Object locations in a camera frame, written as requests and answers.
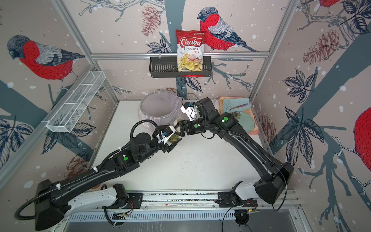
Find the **jar with beige lid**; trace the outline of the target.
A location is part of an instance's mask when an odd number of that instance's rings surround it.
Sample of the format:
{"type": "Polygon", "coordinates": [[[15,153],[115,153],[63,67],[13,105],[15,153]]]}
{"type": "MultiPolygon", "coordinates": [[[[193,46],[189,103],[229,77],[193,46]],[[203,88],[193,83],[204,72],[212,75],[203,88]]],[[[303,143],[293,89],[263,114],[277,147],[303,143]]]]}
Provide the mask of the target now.
{"type": "MultiPolygon", "coordinates": [[[[180,132],[180,129],[179,128],[176,128],[176,125],[180,122],[180,121],[184,121],[183,118],[177,118],[174,122],[173,122],[173,126],[174,128],[176,129],[177,132],[180,132]]],[[[175,142],[178,142],[182,139],[181,136],[179,136],[177,133],[173,134],[170,139],[168,140],[169,143],[175,143],[175,142]]]]}

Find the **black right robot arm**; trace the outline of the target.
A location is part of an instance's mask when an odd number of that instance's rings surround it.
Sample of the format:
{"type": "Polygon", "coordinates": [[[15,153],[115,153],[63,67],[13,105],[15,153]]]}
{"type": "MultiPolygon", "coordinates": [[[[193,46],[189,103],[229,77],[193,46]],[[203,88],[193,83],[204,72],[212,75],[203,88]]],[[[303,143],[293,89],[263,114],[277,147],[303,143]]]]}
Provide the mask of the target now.
{"type": "Polygon", "coordinates": [[[288,192],[293,166],[289,162],[280,162],[265,151],[230,113],[219,114],[209,98],[183,101],[181,111],[188,119],[177,123],[179,135],[184,137],[210,131],[231,144],[258,172],[260,180],[253,186],[263,201],[274,205],[281,193],[288,192]]]}

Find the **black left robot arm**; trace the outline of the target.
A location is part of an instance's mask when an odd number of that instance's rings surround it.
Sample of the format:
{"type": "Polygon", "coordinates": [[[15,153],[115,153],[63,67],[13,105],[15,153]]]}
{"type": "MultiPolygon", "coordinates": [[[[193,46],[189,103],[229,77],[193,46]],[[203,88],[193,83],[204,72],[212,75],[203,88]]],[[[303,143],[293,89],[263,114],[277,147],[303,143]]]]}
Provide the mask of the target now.
{"type": "Polygon", "coordinates": [[[170,138],[184,133],[180,123],[159,126],[149,119],[137,122],[130,131],[130,141],[107,155],[98,166],[60,182],[46,180],[40,183],[36,196],[16,210],[15,219],[33,220],[35,230],[42,231],[86,209],[130,205],[122,184],[100,191],[91,189],[139,168],[140,163],[159,151],[170,152],[177,145],[176,142],[171,143],[170,138]]]}

